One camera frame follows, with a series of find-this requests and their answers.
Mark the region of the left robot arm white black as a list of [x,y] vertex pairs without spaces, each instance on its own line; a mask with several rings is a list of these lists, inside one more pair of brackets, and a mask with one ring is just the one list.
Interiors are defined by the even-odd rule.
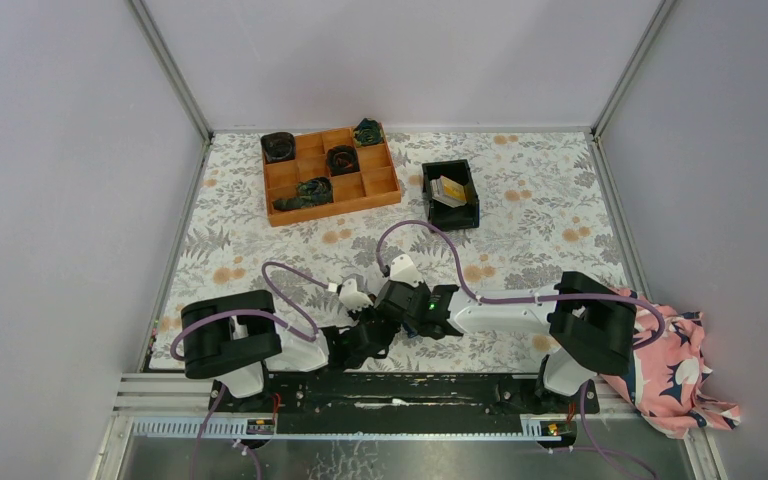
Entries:
[[269,401],[273,370],[342,372],[386,357],[400,324],[376,312],[372,295],[346,285],[335,291],[354,324],[311,333],[279,318],[266,290],[192,303],[182,312],[170,356],[184,363],[187,378],[217,381],[248,411]]

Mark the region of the blue leather card holder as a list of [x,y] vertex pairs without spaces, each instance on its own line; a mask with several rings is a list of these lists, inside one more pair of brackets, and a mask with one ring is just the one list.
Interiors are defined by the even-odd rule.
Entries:
[[406,333],[408,338],[415,338],[415,337],[418,336],[417,331],[415,329],[413,329],[412,327],[410,327],[408,324],[403,323],[402,324],[402,328],[403,328],[403,330]]

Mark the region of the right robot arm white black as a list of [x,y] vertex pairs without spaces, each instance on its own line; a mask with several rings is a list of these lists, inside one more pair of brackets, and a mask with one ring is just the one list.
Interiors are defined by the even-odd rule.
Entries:
[[389,280],[374,308],[383,319],[435,340],[490,331],[551,337],[558,348],[542,362],[533,386],[535,402],[549,412],[561,410],[598,375],[625,375],[632,362],[634,304],[576,271],[521,291]]

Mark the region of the black plastic card bin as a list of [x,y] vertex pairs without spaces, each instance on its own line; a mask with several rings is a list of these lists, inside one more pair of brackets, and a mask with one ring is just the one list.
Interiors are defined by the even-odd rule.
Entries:
[[430,162],[421,167],[427,221],[442,231],[478,228],[480,201],[468,161]]

